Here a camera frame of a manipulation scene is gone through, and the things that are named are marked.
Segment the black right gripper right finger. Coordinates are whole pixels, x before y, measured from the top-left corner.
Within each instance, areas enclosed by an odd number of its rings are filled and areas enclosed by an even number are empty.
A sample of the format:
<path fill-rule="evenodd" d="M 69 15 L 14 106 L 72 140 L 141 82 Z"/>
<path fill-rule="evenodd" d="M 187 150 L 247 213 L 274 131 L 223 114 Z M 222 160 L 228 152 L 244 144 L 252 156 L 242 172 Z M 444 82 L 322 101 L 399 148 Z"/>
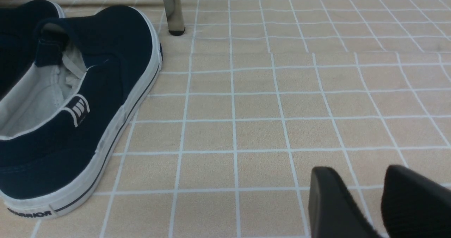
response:
<path fill-rule="evenodd" d="M 382 221 L 391 238 L 449 238 L 451 192 L 401 165 L 385 172 Z"/>

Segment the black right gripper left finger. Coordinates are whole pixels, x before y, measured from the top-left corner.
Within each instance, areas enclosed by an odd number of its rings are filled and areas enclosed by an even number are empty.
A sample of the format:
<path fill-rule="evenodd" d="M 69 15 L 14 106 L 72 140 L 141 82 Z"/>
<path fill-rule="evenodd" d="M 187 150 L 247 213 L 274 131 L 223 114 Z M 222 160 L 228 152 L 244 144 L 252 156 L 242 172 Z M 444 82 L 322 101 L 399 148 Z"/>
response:
<path fill-rule="evenodd" d="M 313 238 L 378 238 L 340 175 L 331 167 L 311 170 L 309 220 Z"/>

